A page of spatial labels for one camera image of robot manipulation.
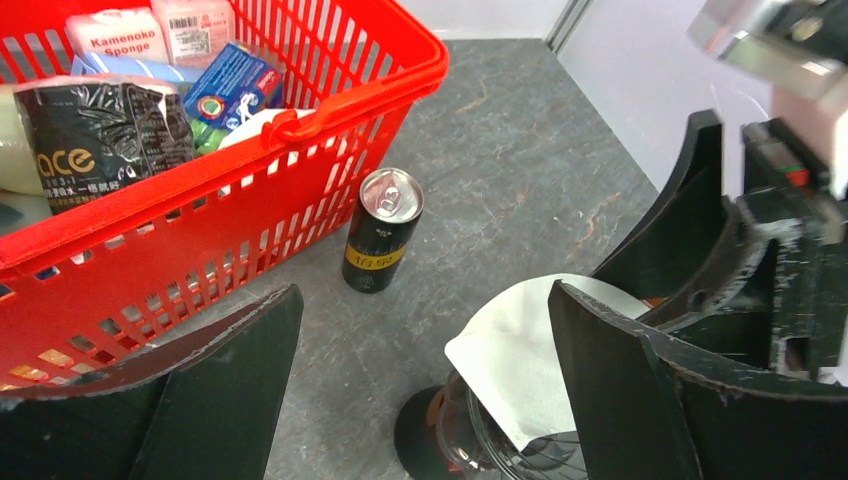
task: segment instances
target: barcode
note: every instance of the barcode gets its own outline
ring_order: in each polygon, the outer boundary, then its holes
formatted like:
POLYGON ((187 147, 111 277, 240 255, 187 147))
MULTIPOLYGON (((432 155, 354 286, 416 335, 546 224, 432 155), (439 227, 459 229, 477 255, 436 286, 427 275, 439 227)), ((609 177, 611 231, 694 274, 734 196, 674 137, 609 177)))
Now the barcode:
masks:
POLYGON ((169 23, 171 28, 188 28, 197 26, 197 17, 172 18, 169 23))

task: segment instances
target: white paper towel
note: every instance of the white paper towel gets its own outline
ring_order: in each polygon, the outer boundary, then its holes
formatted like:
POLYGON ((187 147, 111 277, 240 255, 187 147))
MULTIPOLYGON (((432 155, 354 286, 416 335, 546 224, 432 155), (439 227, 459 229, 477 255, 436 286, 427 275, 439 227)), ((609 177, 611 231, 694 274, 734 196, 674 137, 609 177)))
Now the white paper towel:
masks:
POLYGON ((508 288, 448 342, 448 359, 519 451, 535 438, 576 429, 548 315, 556 280, 630 318, 648 311, 641 301, 599 280, 549 275, 508 288))

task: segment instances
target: black can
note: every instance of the black can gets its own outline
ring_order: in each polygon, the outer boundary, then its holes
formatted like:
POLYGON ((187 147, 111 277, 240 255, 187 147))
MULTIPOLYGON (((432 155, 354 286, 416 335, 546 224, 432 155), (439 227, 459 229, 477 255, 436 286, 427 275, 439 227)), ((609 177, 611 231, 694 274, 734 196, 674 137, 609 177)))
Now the black can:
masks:
POLYGON ((400 266, 424 210, 418 182, 397 168, 365 178, 350 222, 342 276, 354 290, 385 290, 400 266))

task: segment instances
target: gray floor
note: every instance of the gray floor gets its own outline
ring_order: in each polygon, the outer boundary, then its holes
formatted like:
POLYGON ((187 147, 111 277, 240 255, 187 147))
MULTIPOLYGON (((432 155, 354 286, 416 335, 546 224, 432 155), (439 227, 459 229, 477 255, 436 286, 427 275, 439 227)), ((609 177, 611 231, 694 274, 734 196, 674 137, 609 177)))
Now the gray floor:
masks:
POLYGON ((281 284, 303 291, 266 480, 406 478, 394 418, 448 373, 445 343, 518 281, 588 273, 656 195, 541 41, 449 47, 450 77, 413 108, 384 161, 418 179, 427 203, 391 287, 366 296, 345 285, 341 231, 191 321, 281 284))

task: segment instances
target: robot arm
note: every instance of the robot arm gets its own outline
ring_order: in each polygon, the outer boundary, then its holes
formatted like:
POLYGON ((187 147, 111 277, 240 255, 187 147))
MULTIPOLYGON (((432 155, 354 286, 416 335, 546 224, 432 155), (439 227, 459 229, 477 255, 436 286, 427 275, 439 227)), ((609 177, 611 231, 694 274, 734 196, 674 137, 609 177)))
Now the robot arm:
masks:
POLYGON ((707 54, 774 84, 781 118, 848 189, 848 0, 708 0, 689 36, 707 54))

